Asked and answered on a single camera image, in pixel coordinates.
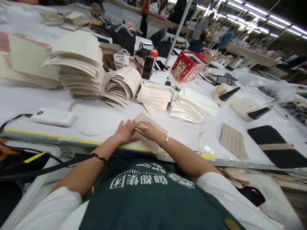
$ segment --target yellow strip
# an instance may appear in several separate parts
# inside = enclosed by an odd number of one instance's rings
[[[209,153],[199,153],[199,155],[200,155],[202,158],[205,158],[206,160],[215,161],[215,157],[214,157],[212,154],[209,154]]]
[[[88,141],[88,140],[83,140],[83,139],[78,139],[78,138],[57,136],[57,135],[52,135],[52,134],[35,133],[35,132],[23,131],[23,130],[19,130],[19,129],[7,129],[7,128],[5,128],[4,131],[13,132],[13,133],[23,133],[23,134],[53,137],[53,138],[58,138],[58,139],[67,139],[67,140],[70,140],[70,141],[76,141],[76,142],[81,142],[81,143],[101,145],[101,142],[94,142],[94,141]],[[135,147],[135,146],[128,146],[128,145],[122,145],[120,147],[126,148],[126,149],[134,149],[134,150],[141,150],[141,151],[150,152],[150,149],[144,148],[144,147]],[[166,153],[163,149],[159,149],[158,152]]]
[[[31,162],[31,161],[33,161],[33,160],[35,160],[35,159],[41,157],[41,156],[44,155],[45,153],[46,153],[46,152],[42,152],[42,153],[36,154],[35,156],[33,156],[33,157],[31,157],[31,158],[25,160],[24,163],[29,163],[29,162]]]

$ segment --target white power bank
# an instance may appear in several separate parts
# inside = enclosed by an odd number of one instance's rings
[[[50,108],[40,108],[31,116],[31,119],[38,123],[57,126],[70,126],[77,115],[73,112],[56,110]]]

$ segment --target silver bracelet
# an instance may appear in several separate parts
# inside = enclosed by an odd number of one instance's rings
[[[164,145],[167,143],[168,140],[169,140],[169,136],[167,136],[167,138],[166,138],[165,142],[162,144],[161,148],[164,147]]]

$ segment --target hand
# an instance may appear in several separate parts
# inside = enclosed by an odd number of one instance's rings
[[[137,127],[143,124],[147,126],[148,128],[140,130]],[[164,141],[166,140],[167,135],[161,131],[159,131],[153,124],[147,121],[141,121],[139,123],[136,123],[134,125],[134,130],[137,131],[139,134],[141,134],[143,137],[146,137],[149,140],[152,140],[156,142],[159,146],[161,146]]]
[[[119,127],[114,134],[114,137],[116,137],[116,140],[119,142],[120,145],[128,144],[131,142],[139,141],[140,139],[137,137],[131,137],[134,127],[135,127],[135,120],[130,122],[130,119],[127,120],[127,122],[123,125],[124,121],[121,121],[119,124]]]

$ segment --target person in gray shirt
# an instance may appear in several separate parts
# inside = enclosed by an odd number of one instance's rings
[[[211,13],[208,17],[203,18],[201,20],[201,22],[199,23],[198,27],[196,28],[196,30],[192,34],[192,39],[196,43],[202,42],[202,39],[201,39],[202,33],[207,35],[208,24],[213,19],[213,17],[214,17],[214,13]]]

